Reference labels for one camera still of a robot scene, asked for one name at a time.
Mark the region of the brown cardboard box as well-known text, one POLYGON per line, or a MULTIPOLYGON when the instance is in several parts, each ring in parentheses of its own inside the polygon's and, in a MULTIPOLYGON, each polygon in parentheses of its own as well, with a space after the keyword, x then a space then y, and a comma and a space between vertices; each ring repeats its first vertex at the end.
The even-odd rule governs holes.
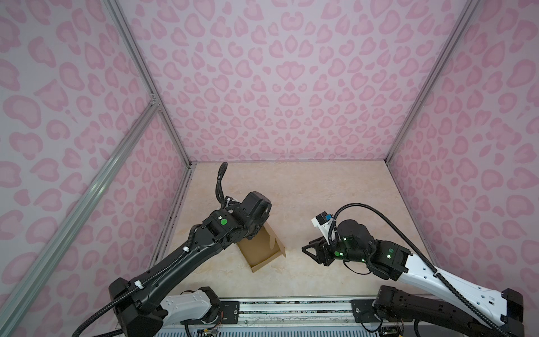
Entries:
POLYGON ((286 258, 286 248, 269 223, 261 227, 252 239, 243 239, 237 246, 251 272, 257 272, 280 256, 286 258))

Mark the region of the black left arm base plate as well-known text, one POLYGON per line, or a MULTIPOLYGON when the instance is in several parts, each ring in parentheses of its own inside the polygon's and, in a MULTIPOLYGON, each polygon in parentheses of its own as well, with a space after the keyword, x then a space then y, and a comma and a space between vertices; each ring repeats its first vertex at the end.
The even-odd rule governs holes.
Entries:
POLYGON ((240 302, 235 300, 221 301, 219 304, 214 304, 209 311, 198 320, 186 320, 182 324, 187 323, 198 325, 216 325, 220 324, 237 324, 239 320, 240 302))

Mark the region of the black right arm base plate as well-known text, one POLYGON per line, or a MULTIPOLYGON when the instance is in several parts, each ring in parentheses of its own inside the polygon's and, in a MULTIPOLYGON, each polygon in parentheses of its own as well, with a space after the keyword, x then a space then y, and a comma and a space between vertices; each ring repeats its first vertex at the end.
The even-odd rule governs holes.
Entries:
POLYGON ((352 299, 350 301, 351 307, 352 307, 352 314, 354 317, 354 321, 358 324, 363 322, 364 324, 367 323, 380 323, 380 318, 382 315, 385 322, 404 322, 409 323, 412 322, 412 319, 402 319, 402 318, 395 318, 390 317, 387 314, 383 313, 382 310, 375 310, 373 308, 373 299, 352 299))

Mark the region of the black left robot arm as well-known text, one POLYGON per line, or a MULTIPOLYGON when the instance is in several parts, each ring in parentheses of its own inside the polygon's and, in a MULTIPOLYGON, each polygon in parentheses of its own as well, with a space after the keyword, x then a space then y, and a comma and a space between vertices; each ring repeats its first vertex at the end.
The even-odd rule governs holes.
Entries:
POLYGON ((244 201, 214 210, 193 226, 182 246, 148 271, 109 285, 112 310, 125 336, 154 336, 164 325, 161 302, 189 274, 213 256, 243 239, 252 239, 264 226, 272 204, 259 192, 244 201))

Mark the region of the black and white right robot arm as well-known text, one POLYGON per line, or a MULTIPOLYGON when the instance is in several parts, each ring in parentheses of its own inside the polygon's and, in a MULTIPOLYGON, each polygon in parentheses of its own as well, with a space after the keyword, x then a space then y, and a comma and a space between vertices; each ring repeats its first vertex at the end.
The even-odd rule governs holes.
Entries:
POLYGON ((368 273, 384 280, 415 286, 429 293, 423 298, 395 287, 381 286, 372 308, 386 320, 413 320, 457 331, 464 336, 524 336, 524 298, 513 290, 501 292, 468 282, 439 269, 427 258, 387 240, 375 239, 355 220, 339 225, 328 213, 312 224, 321 237, 302 248, 316 263, 329 266, 362 263, 368 273))

